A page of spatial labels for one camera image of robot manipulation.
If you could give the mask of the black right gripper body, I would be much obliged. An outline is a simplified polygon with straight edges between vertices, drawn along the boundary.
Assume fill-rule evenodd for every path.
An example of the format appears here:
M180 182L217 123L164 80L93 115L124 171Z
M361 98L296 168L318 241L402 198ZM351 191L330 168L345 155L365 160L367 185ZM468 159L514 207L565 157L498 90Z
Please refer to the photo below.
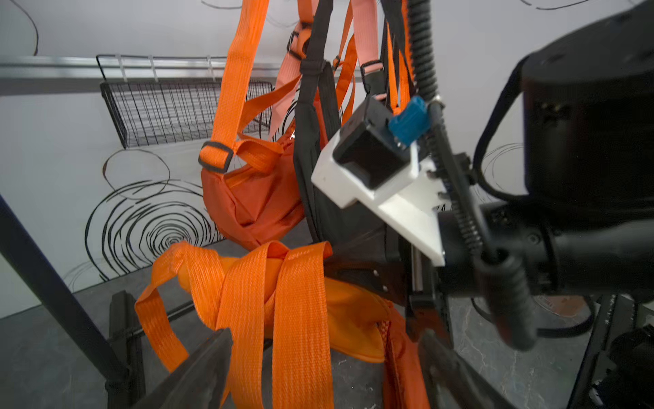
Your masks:
M436 267L390 227L336 245L325 273L403 307L412 340L431 329L446 347L453 346L449 303L437 292Z

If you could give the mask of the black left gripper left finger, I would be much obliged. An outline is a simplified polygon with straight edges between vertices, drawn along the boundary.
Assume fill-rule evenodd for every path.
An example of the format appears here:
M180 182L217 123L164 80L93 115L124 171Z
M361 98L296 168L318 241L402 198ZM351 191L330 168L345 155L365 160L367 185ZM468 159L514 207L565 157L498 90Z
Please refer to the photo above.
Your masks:
M232 347L231 331L217 331L135 407L219 408L226 390Z

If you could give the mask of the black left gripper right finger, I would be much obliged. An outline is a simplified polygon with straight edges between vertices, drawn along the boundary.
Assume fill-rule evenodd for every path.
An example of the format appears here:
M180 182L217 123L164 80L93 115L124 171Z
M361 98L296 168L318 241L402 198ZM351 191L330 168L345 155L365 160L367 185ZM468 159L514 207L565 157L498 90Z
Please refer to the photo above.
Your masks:
M427 329L420 337L418 356L431 408L446 408L442 390L448 390L459 408L514 408L434 330Z

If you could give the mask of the black crescent shoulder bag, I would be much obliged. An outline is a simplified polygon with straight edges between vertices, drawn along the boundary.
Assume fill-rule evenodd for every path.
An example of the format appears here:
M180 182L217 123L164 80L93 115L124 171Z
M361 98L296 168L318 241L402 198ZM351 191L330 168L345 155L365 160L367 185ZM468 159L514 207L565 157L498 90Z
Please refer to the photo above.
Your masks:
M324 59L332 10L331 1L318 4L301 63L294 165L305 215L313 238L332 244L334 271L403 269L407 243L363 201L364 183L388 170L390 156L374 129L388 91L385 66L377 58L376 3L352 3L366 99L351 119L338 114L333 69Z

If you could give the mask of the red-orange strap sling bag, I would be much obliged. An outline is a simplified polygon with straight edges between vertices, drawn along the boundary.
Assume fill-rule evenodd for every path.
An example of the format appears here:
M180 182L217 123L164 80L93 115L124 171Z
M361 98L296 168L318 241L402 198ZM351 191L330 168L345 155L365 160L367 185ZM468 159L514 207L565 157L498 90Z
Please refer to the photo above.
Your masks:
M384 347L385 408L430 408L418 357L418 345L405 331L405 318L386 302L388 318L379 325Z

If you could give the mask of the orange crescent shoulder bag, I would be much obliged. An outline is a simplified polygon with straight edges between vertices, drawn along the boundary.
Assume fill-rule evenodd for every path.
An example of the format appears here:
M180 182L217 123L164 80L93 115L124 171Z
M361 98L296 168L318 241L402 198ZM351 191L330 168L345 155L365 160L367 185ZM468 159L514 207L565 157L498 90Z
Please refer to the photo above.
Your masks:
M415 94L414 73L411 67L410 33L407 1L383 1L385 26L383 43L379 44L378 61L388 78L388 98L393 113L406 108Z

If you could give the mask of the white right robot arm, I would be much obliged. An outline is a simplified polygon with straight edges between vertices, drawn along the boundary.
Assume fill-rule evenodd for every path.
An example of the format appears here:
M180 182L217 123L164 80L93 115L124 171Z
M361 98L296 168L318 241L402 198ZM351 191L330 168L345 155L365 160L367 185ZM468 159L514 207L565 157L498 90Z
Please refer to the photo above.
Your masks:
M451 148L431 5L407 7L417 96L397 116L369 99L325 147L313 184L362 204L399 238L362 237L371 262L330 274L403 305L418 342L412 383L431 408L507 408L454 350L446 299L483 299L502 341L589 334L570 408L650 408L653 327L653 4L575 30L523 57L473 156Z

